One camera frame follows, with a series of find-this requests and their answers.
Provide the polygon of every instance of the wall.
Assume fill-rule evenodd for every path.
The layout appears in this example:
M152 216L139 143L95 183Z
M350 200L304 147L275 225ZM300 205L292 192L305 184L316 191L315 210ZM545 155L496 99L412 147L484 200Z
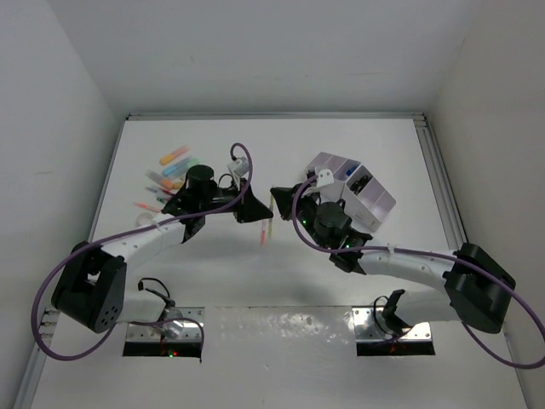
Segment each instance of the wall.
M49 0L119 112L425 109L479 0Z
M41 279L86 239L118 132L50 7L0 13L0 407L11 407L32 345Z
M545 319L545 3L485 4L439 93L432 120L468 237L517 280ZM515 358L545 348L533 323L510 308ZM521 372L531 407L545 407L545 370Z

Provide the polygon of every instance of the white table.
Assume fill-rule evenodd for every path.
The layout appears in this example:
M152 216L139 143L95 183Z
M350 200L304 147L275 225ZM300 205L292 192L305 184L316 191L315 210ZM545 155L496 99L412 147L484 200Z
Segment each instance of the white table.
M331 152L361 160L396 198L376 234L379 240L440 250L449 248L448 236L450 246L456 245L456 234L444 229L456 220L448 220L454 209L448 198L445 202L448 189L438 187L442 176L433 167L439 159L429 149L429 135L412 118L128 121L94 237L135 225L142 210L132 202L151 203L144 172L160 170L158 159L164 154L188 144L217 177L226 169L228 148L235 141L251 151L252 187L266 204L272 185L301 181L302 168L316 153ZM481 352L459 323L432 324L435 356L358 358L350 306L419 287L345 274L326 255L307 248L293 227L276 216L264 248L260 222L238 225L232 215L209 216L194 239L128 279L135 287L141 276L158 277L178 305L205 307L202 364L189 358L123 357L126 327L120 325L87 359L47 359L32 407L524 407L515 371ZM62 316L52 347L75 353L97 337ZM483 339L508 356L502 335Z

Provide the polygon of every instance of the colorful marker pile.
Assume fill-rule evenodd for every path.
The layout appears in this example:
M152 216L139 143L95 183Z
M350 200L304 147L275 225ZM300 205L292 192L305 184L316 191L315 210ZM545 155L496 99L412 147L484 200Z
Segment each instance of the colorful marker pile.
M179 147L178 149L159 159L159 164L162 166L170 164L172 161L182 155L185 155L187 152L189 152L189 147L187 145ZM154 170L147 170L146 176L155 182L156 185L146 187L146 190L153 193L155 195L155 200L164 205L175 194L172 191L180 189L183 186L186 180L187 171L196 164L199 164L198 159L194 158L193 156L188 156L163 168L161 173L157 173ZM161 208L163 207L162 205L156 207L140 202L135 202L135 205L155 213L160 212Z

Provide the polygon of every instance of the white wall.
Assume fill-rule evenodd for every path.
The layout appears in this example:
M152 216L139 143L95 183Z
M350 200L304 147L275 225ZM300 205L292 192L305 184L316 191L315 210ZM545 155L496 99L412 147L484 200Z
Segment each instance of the white wall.
M133 111L423 110L479 0L49 0Z
M488 1L433 108L433 123L468 237L518 281L545 319L545 2ZM513 306L516 358L543 340ZM545 369L521 372L531 407L545 407Z
M87 239L118 121L45 0L0 12L0 407L32 345L32 298Z

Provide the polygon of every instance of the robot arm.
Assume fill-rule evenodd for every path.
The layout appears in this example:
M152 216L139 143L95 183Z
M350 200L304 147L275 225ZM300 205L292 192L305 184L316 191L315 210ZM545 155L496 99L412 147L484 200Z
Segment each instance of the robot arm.
M106 331L118 322L156 322L174 301L155 291L125 290L129 274L169 247L187 242L204 226L205 217L162 224L173 217L226 208L247 183L237 170L241 159L230 164L232 184L222 188L214 181L214 171L205 165L193 166L186 184L164 206L152 224L154 228L117 239L75 257L69 262L54 289L53 305L87 326L91 331ZM232 212L238 223L256 222L273 217L272 212L253 195L250 186L243 198L224 212ZM73 251L86 245L80 243Z
M502 329L511 297L498 285L459 263L433 256L416 256L394 251L348 251L372 239L351 227L352 219L345 214L342 200L317 204L320 186L326 186L327 172L320 171L316 187L310 187L297 202L296 218L311 239L326 249L343 249L332 253L332 261L350 273L384 274L407 279L430 287L427 291L396 290L388 298L380 320L392 331L401 334L404 328L425 321L460 320L488 333ZM283 220L291 220L292 203L299 185L274 187L271 193ZM471 262L514 289L514 279L477 245L466 243L459 251L442 254Z

